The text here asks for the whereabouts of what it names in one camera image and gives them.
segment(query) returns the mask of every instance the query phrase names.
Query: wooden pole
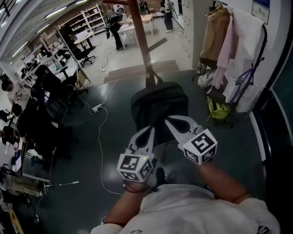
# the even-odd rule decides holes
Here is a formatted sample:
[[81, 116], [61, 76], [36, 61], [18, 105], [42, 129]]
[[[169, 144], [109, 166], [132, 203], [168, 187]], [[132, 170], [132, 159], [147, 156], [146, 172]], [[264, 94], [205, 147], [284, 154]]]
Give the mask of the wooden pole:
[[137, 0], [128, 0], [127, 1], [128, 4], [120, 0], [103, 0], [103, 3], [128, 5], [132, 20], [133, 20], [134, 28], [136, 31], [137, 41], [141, 49], [143, 63], [146, 67], [146, 87], [155, 86], [156, 81], [155, 81], [155, 76], [152, 69], [151, 56], [150, 56], [149, 48], [147, 45], [147, 38], [146, 38], [145, 30], [143, 28], [141, 13], [138, 8]]

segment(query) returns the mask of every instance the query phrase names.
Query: sticker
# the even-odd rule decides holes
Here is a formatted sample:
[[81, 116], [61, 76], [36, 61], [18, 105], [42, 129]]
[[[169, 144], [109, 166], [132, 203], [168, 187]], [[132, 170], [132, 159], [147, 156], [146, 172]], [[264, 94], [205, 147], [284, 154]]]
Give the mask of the sticker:
[[150, 160], [148, 160], [145, 165], [142, 167], [142, 169], [140, 170], [140, 175], [142, 176], [142, 178], [144, 179], [148, 173], [152, 170], [152, 165]]
[[136, 174], [130, 173], [130, 172], [122, 172], [122, 176], [124, 179], [129, 180], [129, 181], [140, 181]]
[[139, 161], [138, 156], [133, 156], [133, 155], [125, 155], [122, 164], [120, 166], [120, 169], [123, 170], [136, 170], [137, 164]]
[[186, 158], [189, 158], [192, 161], [194, 161], [196, 163], [199, 163], [198, 162], [198, 157], [195, 154], [189, 152], [187, 149], [184, 149], [184, 155], [185, 155]]
[[261, 19], [265, 24], [268, 24], [270, 17], [270, 9], [262, 6], [261, 4], [254, 2], [252, 3], [251, 14]]
[[198, 152], [202, 154], [211, 146], [213, 146], [215, 142], [213, 142], [213, 140], [210, 139], [205, 133], [202, 133], [201, 135], [196, 137], [194, 140], [192, 140], [191, 143], [198, 150]]
[[207, 152], [204, 156], [202, 156], [201, 163], [208, 161], [215, 153], [216, 153], [216, 147], [212, 148], [209, 152]]

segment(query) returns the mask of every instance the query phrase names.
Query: ceiling light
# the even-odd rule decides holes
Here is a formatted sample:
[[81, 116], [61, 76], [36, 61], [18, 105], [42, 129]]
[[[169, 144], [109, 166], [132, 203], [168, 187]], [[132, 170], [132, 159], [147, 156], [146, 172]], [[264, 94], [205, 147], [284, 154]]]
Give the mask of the ceiling light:
[[59, 10], [53, 11], [52, 13], [48, 14], [48, 15], [45, 17], [45, 19], [47, 19], [47, 18], [49, 18], [49, 17], [51, 17], [51, 16], [57, 14], [57, 13], [60, 12], [60, 11], [63, 11], [66, 7], [67, 7], [67, 6], [62, 7], [62, 8], [60, 8]]
[[75, 5], [76, 5], [76, 4], [83, 3], [83, 2], [86, 2], [86, 1], [87, 1], [87, 0], [82, 0], [82, 1], [76, 2]]
[[47, 24], [46, 26], [42, 27], [39, 31], [37, 31], [37, 33], [39, 33], [40, 31], [42, 31], [43, 29], [45, 29], [46, 27], [48, 27], [50, 24]]
[[7, 23], [7, 21], [5, 21], [3, 24], [1, 24], [1, 26], [0, 27], [3, 27], [5, 24]]
[[25, 45], [27, 44], [28, 42], [26, 42], [26, 43], [24, 43], [16, 52], [15, 52], [15, 54], [12, 56], [12, 57], [14, 57], [18, 52], [20, 52], [24, 47], [25, 47]]

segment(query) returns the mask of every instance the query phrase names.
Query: shoe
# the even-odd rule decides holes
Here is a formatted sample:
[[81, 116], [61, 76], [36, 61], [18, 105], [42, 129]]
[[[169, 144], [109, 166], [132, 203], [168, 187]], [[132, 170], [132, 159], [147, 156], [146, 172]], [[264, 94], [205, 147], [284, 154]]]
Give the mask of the shoe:
[[156, 180], [157, 182], [155, 187], [167, 184], [167, 181], [165, 180], [165, 171], [162, 167], [158, 167], [156, 170]]

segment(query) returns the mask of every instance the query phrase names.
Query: office chair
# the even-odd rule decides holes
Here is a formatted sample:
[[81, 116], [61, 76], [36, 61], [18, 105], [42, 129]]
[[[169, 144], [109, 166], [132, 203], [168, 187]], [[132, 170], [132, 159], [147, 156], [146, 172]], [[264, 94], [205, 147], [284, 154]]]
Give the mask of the office chair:
[[73, 42], [69, 42], [68, 47], [70, 48], [70, 50], [72, 51], [72, 53], [74, 54], [74, 56], [75, 56], [75, 58], [77, 60], [82, 60], [83, 59], [81, 61], [81, 66], [82, 67], [84, 67], [84, 64], [86, 62], [90, 62], [92, 64], [92, 61], [90, 59], [91, 58], [96, 58], [96, 56], [88, 57], [89, 53], [92, 51], [91, 48], [81, 51]]
[[82, 107], [84, 106], [79, 95], [85, 91], [88, 92], [88, 90], [75, 89], [77, 83], [76, 75], [73, 75], [61, 82], [61, 80], [56, 77], [45, 65], [40, 65], [36, 70], [35, 75], [38, 77], [36, 83], [40, 85], [44, 91], [50, 93], [47, 102], [49, 106], [53, 102], [57, 102], [62, 108], [64, 108], [59, 100], [64, 101], [67, 105], [68, 114], [71, 114], [71, 108], [75, 101], [79, 102]]

